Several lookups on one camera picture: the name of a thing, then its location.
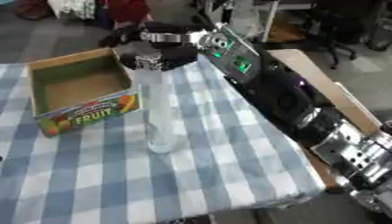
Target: green light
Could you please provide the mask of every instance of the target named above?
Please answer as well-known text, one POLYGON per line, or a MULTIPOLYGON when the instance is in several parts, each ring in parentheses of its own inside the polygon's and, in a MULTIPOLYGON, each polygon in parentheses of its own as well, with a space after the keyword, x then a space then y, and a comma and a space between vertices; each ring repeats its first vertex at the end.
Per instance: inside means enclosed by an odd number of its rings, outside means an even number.
POLYGON ((243 71, 245 71, 245 70, 247 69, 247 65, 242 64, 242 65, 240 65, 238 68, 240 69, 240 71, 243 72, 243 71))

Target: white cloth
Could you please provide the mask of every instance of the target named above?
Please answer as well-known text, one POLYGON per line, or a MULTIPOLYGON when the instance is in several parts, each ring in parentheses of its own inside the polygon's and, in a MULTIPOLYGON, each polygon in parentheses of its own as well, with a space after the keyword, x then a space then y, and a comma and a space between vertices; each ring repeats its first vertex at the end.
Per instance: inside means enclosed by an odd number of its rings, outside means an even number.
POLYGON ((80 19, 95 18, 95 0, 48 0, 57 18, 71 15, 80 19))

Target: fruit illustration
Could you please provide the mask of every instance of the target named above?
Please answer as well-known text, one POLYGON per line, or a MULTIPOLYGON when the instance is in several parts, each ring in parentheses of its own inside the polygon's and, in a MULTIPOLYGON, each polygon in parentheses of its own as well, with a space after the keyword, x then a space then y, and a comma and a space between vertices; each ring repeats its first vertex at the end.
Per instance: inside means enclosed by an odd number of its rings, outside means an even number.
POLYGON ((118 98, 118 104, 121 104, 123 106, 127 105, 127 102, 130 100, 130 95, 124 94, 120 98, 118 98))
POLYGON ((120 99, 122 101, 122 105, 124 105, 123 109, 121 110, 121 113, 125 113, 128 110, 130 110, 130 108, 133 106, 136 100, 134 95, 128 95, 128 94, 125 94, 122 97, 120 97, 119 101, 120 99))
POLYGON ((68 117, 66 115, 56 115, 52 118, 52 120, 57 123, 60 130, 71 129, 71 123, 68 121, 68 117))
POLYGON ((62 130, 70 130, 71 129, 71 123, 68 120, 62 120, 58 122, 59 127, 62 130))
POLYGON ((55 136, 59 134, 59 127, 57 127, 56 122, 43 117, 39 121, 39 124, 41 125, 42 130, 48 135, 48 136, 55 136))

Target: chair leg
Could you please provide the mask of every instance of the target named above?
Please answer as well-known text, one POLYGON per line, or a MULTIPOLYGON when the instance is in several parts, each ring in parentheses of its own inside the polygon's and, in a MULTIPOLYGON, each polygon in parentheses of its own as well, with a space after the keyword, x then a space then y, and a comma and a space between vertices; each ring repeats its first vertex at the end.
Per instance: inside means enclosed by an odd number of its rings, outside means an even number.
POLYGON ((354 49, 352 49, 351 47, 346 46, 346 45, 342 45, 341 43, 335 43, 335 46, 340 49, 343 49, 345 51, 348 51, 350 53, 350 60, 357 59, 357 52, 354 49))
POLYGON ((339 64, 339 58, 338 54, 336 53, 336 49, 332 45, 328 45, 326 49, 332 55, 333 63, 331 64, 331 69, 335 70, 339 64))

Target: open cardboard tray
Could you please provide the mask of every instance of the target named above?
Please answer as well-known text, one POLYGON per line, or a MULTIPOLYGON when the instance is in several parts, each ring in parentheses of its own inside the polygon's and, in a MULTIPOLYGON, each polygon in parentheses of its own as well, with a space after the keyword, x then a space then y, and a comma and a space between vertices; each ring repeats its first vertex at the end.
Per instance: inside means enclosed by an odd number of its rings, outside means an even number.
POLYGON ((32 111, 49 137, 140 108, 111 49, 32 62, 29 70, 32 111))

